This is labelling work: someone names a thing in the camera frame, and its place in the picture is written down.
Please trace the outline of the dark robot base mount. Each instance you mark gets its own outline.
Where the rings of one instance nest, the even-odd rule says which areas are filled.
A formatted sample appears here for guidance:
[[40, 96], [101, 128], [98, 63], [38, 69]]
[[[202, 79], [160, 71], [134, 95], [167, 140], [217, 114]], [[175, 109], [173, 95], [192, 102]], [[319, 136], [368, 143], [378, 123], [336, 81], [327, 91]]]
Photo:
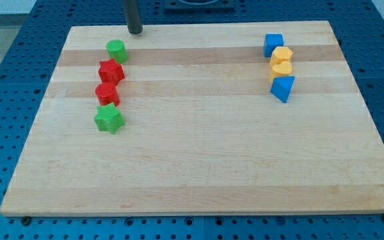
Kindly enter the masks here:
[[235, 0], [164, 0], [164, 12], [234, 10]]

